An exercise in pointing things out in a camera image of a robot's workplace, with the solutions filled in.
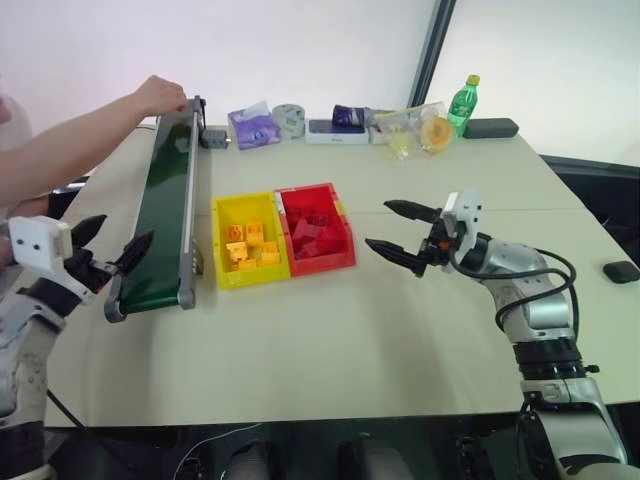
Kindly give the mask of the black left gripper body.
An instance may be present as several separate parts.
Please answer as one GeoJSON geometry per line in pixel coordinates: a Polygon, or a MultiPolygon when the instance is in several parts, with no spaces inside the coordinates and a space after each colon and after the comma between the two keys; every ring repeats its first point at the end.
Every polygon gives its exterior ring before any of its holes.
{"type": "Polygon", "coordinates": [[[103,290],[109,282],[119,296],[123,284],[121,260],[102,261],[94,258],[93,253],[85,248],[78,248],[63,261],[64,268],[75,280],[94,294],[103,290]]]}

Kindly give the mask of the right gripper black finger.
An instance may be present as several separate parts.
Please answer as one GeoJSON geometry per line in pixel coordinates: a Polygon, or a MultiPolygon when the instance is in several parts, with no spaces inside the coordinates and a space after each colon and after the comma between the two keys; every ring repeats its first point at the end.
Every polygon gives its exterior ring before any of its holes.
{"type": "Polygon", "coordinates": [[[410,271],[423,271],[425,263],[417,255],[405,251],[401,246],[386,240],[365,239],[366,245],[385,260],[410,271]]]}
{"type": "Polygon", "coordinates": [[[440,208],[431,208],[408,200],[388,200],[383,205],[401,217],[425,223],[436,223],[442,212],[440,208]]]}

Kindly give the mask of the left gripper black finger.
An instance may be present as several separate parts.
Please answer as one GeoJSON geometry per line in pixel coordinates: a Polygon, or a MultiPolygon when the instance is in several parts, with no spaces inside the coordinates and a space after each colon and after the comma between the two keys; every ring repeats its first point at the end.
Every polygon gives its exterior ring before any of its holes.
{"type": "Polygon", "coordinates": [[[106,215],[95,215],[83,219],[71,229],[71,243],[74,248],[83,248],[99,233],[106,215]]]}
{"type": "Polygon", "coordinates": [[[148,230],[136,235],[124,247],[120,257],[114,262],[116,273],[129,275],[147,255],[154,240],[154,231],[148,230]]]}

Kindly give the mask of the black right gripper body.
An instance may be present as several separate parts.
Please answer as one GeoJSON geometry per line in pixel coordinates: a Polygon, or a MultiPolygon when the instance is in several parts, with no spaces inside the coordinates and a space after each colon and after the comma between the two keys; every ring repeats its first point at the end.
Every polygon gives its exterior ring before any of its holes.
{"type": "Polygon", "coordinates": [[[434,210],[428,223],[432,225],[431,230],[422,241],[417,253],[416,265],[412,268],[413,274],[418,278],[423,277],[429,266],[447,266],[450,262],[450,254],[459,249],[465,235],[463,222],[454,220],[453,230],[447,229],[441,209],[434,210]]]}

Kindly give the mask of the person's bare hand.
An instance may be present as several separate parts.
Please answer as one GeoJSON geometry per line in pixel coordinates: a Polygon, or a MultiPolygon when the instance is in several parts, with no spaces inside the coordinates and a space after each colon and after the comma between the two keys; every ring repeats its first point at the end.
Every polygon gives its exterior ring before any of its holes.
{"type": "Polygon", "coordinates": [[[131,94],[134,111],[141,117],[181,111],[187,97],[181,85],[152,75],[131,94]]]}

